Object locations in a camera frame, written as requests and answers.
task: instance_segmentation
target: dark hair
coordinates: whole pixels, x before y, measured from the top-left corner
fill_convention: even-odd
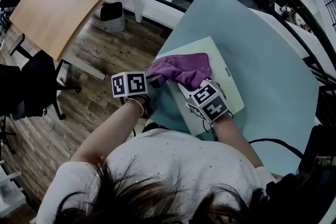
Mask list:
[[[65,203],[75,195],[84,195],[76,192],[66,196],[58,206],[54,224],[89,224],[89,223],[181,223],[184,213],[178,212],[181,173],[176,182],[167,186],[157,177],[149,177],[132,183],[134,175],[129,175],[129,170],[134,160],[128,166],[121,178],[114,178],[108,163],[103,160],[93,165],[99,177],[99,189],[93,202],[83,202],[78,207],[65,208]],[[236,200],[239,210],[229,205],[214,203],[217,194],[227,192]],[[249,207],[245,204],[238,192],[228,185],[218,185],[201,201],[195,210],[190,223],[210,224],[232,222],[263,223],[260,216],[265,215],[264,205],[267,196],[261,189],[253,192]]]

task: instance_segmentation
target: bracelet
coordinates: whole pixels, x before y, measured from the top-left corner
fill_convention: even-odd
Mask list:
[[[142,109],[142,113],[140,114],[140,116],[142,116],[143,113],[145,112],[145,110],[144,110],[142,104],[141,104],[137,99],[134,99],[134,98],[127,98],[127,100],[133,100],[133,101],[135,101],[136,103],[138,103],[138,105],[139,105],[139,106],[141,107],[141,109]]]

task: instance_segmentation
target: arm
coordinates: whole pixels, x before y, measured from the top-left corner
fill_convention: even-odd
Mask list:
[[[259,156],[240,133],[231,116],[224,114],[214,121],[218,141],[234,147],[243,153],[255,168],[263,166]]]
[[[70,161],[91,163],[107,157],[129,137],[142,112],[138,103],[128,100],[79,146]]]

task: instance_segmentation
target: wooden floor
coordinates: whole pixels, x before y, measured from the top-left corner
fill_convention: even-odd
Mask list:
[[[17,137],[9,138],[16,154],[12,155],[5,146],[1,158],[8,171],[23,172],[18,182],[37,204],[57,168],[70,159],[83,140],[120,106],[119,99],[112,97],[110,76],[122,71],[145,70],[169,35],[150,23],[138,24],[131,15],[125,17],[126,30],[115,35],[93,26],[95,19],[92,18],[71,45],[77,57],[106,73],[107,77],[102,81],[76,67],[64,65],[68,72],[62,70],[59,79],[82,86],[80,94],[63,91],[59,95],[59,107],[66,114],[66,120],[58,120],[51,106],[48,114],[41,118],[7,121],[8,131],[17,133]],[[18,34],[13,26],[5,34],[0,63],[22,67],[26,62],[18,52],[9,56]],[[39,50],[29,41],[25,41],[23,47],[31,54]]]

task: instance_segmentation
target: black cable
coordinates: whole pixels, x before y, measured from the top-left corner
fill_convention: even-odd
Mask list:
[[[121,103],[122,105],[125,104],[124,97],[120,97],[120,103]],[[134,137],[136,137],[137,134],[135,133],[135,129],[133,129],[133,134],[134,134]]]
[[[231,114],[231,117],[232,117],[232,119],[233,119],[233,114],[232,114],[232,112],[231,112],[230,110],[228,110],[227,113],[230,113],[230,114]]]
[[[205,126],[204,126],[204,120],[203,120],[203,128],[204,128],[204,130],[208,133],[208,131],[207,131],[207,129],[205,128]]]
[[[261,138],[261,139],[256,139],[252,140],[249,143],[252,144],[254,142],[263,142],[263,141],[270,141],[274,142],[277,144],[280,144],[281,146],[284,146],[285,148],[289,149],[292,151],[295,155],[297,155],[300,159],[303,159],[303,154],[295,147],[288,145],[286,142],[280,140],[280,139],[273,139],[273,138]]]

